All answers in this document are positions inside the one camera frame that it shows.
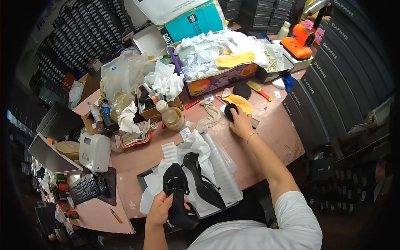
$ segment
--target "white sticker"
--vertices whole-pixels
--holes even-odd
[[[212,94],[205,95],[205,96],[204,96],[204,100],[210,100],[210,101],[212,101],[212,100],[214,100],[214,97],[212,96]]]
[[[115,135],[115,144],[116,144],[117,148],[119,148],[121,146],[121,137],[119,134]]]
[[[195,123],[195,122],[189,122],[189,121],[187,121],[187,122],[186,122],[186,127],[195,128],[195,127],[196,127],[196,124],[197,124],[197,123]]]
[[[279,91],[276,91],[276,90],[275,90],[275,91],[274,91],[274,94],[275,94],[275,97],[276,97],[276,98],[281,98],[281,97],[280,97]]]
[[[226,104],[224,104],[224,105],[222,105],[222,107],[220,107],[220,110],[221,110],[223,113],[225,113],[225,107],[226,107]]]
[[[179,133],[184,141],[186,141],[186,139],[189,137],[189,134],[191,134],[189,128],[185,128],[181,130]]]
[[[367,191],[363,191],[362,192],[362,196],[361,196],[361,201],[365,200],[365,195],[367,194]]]

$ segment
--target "yellow brush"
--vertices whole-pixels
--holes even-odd
[[[248,81],[247,82],[247,85],[250,87],[250,88],[252,88],[252,89],[254,89],[255,91],[257,91],[258,93],[260,93],[263,97],[265,97],[268,101],[272,101],[272,97],[270,97],[270,96],[268,96],[262,89],[261,89],[261,86],[259,85],[259,84],[257,84],[257,83],[255,83],[255,82],[252,82],[252,81]]]

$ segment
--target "silver bracelet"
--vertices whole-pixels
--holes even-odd
[[[249,135],[249,137],[247,138],[247,142],[246,142],[246,144],[249,144],[249,139],[250,139],[250,136],[252,136],[253,134],[258,134],[257,132],[252,132],[250,135]]]

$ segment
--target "pink table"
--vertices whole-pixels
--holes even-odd
[[[300,79],[304,73],[305,70],[295,72],[293,73],[293,77]],[[252,78],[252,80],[259,82],[257,78]],[[268,102],[260,94],[252,92],[249,99],[253,107],[252,115],[260,121],[257,132],[259,132],[260,136],[275,150],[275,152],[277,152],[283,162],[288,165],[304,153],[304,148],[296,129],[292,126],[292,121],[281,104],[286,96],[286,91],[273,87],[270,82],[262,84],[262,89],[267,95],[271,96],[273,100],[272,102]],[[274,90],[280,92],[281,99],[275,98]],[[221,95],[222,91],[223,88],[215,90],[210,94],[214,94],[214,96],[215,94]],[[193,101],[189,99],[185,90],[180,97],[184,106]],[[95,102],[98,98],[99,92],[97,91],[78,105],[74,111],[78,114],[86,114],[89,111],[86,102]],[[223,105],[217,99],[214,99],[213,104],[217,108]],[[201,118],[208,116],[204,107],[199,104],[189,110],[184,110],[183,114],[185,115],[186,121],[191,122],[197,122]],[[234,177],[239,188],[243,190],[263,180],[265,177],[261,173],[253,153],[238,136],[230,131],[228,122],[228,119],[222,115],[220,122],[213,128],[210,128],[209,133],[218,140],[238,166]],[[160,160],[164,157],[161,145],[169,142],[179,144],[182,141],[182,137],[179,133],[169,129],[161,129],[161,122],[159,122],[157,130],[152,133],[152,141],[149,144],[128,149],[123,153],[111,153],[110,161],[112,166],[117,170],[117,191],[120,196],[120,200],[117,200],[117,207],[119,209],[122,204],[127,218],[144,217],[139,209],[142,189],[140,188],[136,176],[160,163]],[[102,202],[102,204],[96,202],[95,205],[102,207],[109,206],[105,202]],[[116,210],[115,212],[122,219],[122,215]],[[93,224],[91,224],[88,219],[87,226],[88,225],[94,229],[97,223],[93,222]]]

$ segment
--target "hand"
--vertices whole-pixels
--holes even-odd
[[[235,134],[247,140],[250,134],[255,132],[251,125],[251,114],[246,114],[239,106],[237,109],[238,112],[236,112],[234,108],[230,109],[235,123],[229,122],[229,127],[233,132],[235,132]]]
[[[149,214],[147,215],[146,225],[150,224],[152,226],[162,226],[168,220],[168,210],[172,206],[172,198],[174,194],[171,194],[169,197],[161,191],[154,197],[153,204],[151,205]],[[186,204],[189,202],[188,198],[184,198],[184,206],[186,209],[190,209],[190,207]]]

